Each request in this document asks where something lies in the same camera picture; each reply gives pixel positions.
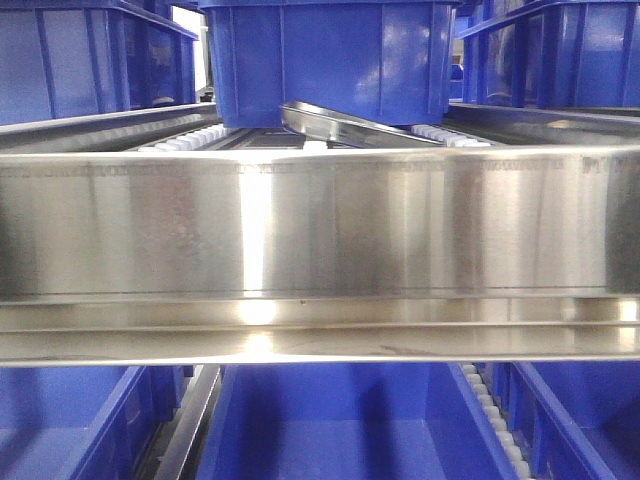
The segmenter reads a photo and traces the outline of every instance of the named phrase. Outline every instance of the plastic container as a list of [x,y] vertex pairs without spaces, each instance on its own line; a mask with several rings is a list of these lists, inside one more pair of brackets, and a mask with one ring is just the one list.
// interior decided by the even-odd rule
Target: plastic container
[[173,419],[175,409],[180,408],[189,378],[193,376],[190,367],[156,366],[149,367],[153,388],[153,401],[156,407],[158,422],[169,422]]
[[532,476],[640,478],[640,363],[514,364],[508,426]]
[[235,366],[198,480],[517,479],[457,364]]
[[151,13],[155,13],[156,15],[160,15],[166,19],[171,20],[171,5],[164,0],[125,0],[132,5],[135,5],[140,8],[144,8]]
[[451,100],[462,100],[462,79],[464,72],[462,66],[454,63],[451,65],[451,86],[449,90],[449,98]]
[[503,412],[508,412],[511,364],[506,362],[477,363],[476,367],[496,405]]
[[0,124],[195,101],[195,35],[118,0],[0,2]]
[[149,370],[0,369],[0,478],[133,478],[155,432]]
[[439,123],[457,0],[200,0],[228,127],[300,100],[389,125]]
[[461,34],[465,102],[539,108],[640,104],[637,1],[488,5],[494,9],[491,19]]

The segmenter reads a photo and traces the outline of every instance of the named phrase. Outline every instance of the blue plastic crate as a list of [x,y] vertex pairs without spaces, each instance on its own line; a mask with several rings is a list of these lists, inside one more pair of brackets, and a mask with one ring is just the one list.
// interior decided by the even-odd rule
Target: blue plastic crate
[[640,363],[514,364],[509,429],[535,478],[640,478]]
[[133,478],[156,425],[146,368],[0,369],[0,478]]
[[465,39],[464,100],[514,107],[640,105],[638,2],[538,0]]
[[193,103],[193,39],[118,0],[0,2],[0,124]]
[[156,419],[168,422],[173,419],[175,409],[180,408],[189,377],[193,376],[191,366],[156,366],[151,370],[153,401],[156,406]]
[[198,480],[517,479],[457,364],[227,368]]
[[132,5],[135,5],[145,10],[160,15],[161,17],[171,20],[173,14],[171,12],[171,5],[164,0],[125,0]]
[[476,367],[496,405],[504,413],[508,413],[511,364],[506,362],[478,363]]
[[457,0],[200,0],[218,111],[278,127],[291,100],[390,125],[439,123]]

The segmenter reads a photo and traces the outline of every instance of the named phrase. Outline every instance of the crate rim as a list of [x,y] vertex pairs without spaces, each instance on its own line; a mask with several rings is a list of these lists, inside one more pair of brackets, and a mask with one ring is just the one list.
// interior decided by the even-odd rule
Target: crate rim
[[199,0],[202,10],[220,7],[294,7],[297,5],[394,5],[408,3],[432,3],[461,6],[463,0]]
[[640,4],[638,0],[535,0],[531,3],[518,7],[504,15],[485,20],[460,32],[456,38],[465,39],[478,33],[490,30],[498,30],[506,25],[515,23],[522,17],[545,10],[551,7],[565,5],[619,5],[623,3]]
[[585,437],[581,428],[573,420],[567,409],[564,408],[564,405],[553,393],[551,387],[547,385],[547,382],[544,381],[535,366],[531,362],[520,362],[512,365],[518,371],[527,388],[534,394],[536,403],[542,407],[547,418],[553,422],[560,435],[568,442],[571,449],[580,459],[580,462],[592,473],[593,478],[614,478],[613,472],[600,453]]
[[187,30],[179,24],[157,15],[142,7],[130,4],[125,0],[3,0],[0,5],[0,14],[3,10],[120,10],[129,15],[143,19],[149,23],[155,23],[163,28],[173,30],[181,35],[197,40],[198,34]]

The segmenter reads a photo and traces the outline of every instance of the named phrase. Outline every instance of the stainless steel rail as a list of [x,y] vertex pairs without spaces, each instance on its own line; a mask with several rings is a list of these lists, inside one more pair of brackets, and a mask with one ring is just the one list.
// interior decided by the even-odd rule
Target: stainless steel rail
[[0,158],[0,364],[640,358],[640,146]]
[[445,125],[508,145],[640,142],[640,118],[591,112],[453,104]]
[[154,108],[0,127],[0,154],[115,152],[218,120],[213,104]]

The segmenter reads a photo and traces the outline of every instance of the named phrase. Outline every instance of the polished metal surface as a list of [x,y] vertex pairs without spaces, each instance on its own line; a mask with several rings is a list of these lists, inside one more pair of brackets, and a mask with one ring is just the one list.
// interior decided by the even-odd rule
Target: polished metal surface
[[285,128],[317,140],[358,148],[424,148],[441,142],[304,102],[289,102],[280,107]]
[[205,365],[195,380],[193,390],[185,396],[180,421],[167,446],[155,480],[181,480],[188,477],[191,470],[197,468],[197,451],[200,442],[204,442],[208,430],[207,414],[210,414],[220,395],[222,378],[220,367]]
[[[640,359],[636,298],[242,300],[59,308],[69,315],[50,307],[5,306],[3,318],[15,313],[16,321],[36,320],[33,328],[21,323],[15,328],[16,322],[10,322],[13,329],[3,326],[0,365]],[[50,312],[59,321],[48,325]],[[36,328],[40,322],[46,328]]]
[[0,364],[640,358],[640,146],[0,158]]
[[218,121],[203,103],[0,127],[0,154],[120,151]]
[[0,157],[0,297],[640,293],[640,147]]
[[509,145],[635,145],[640,118],[591,112],[452,104],[445,126]]

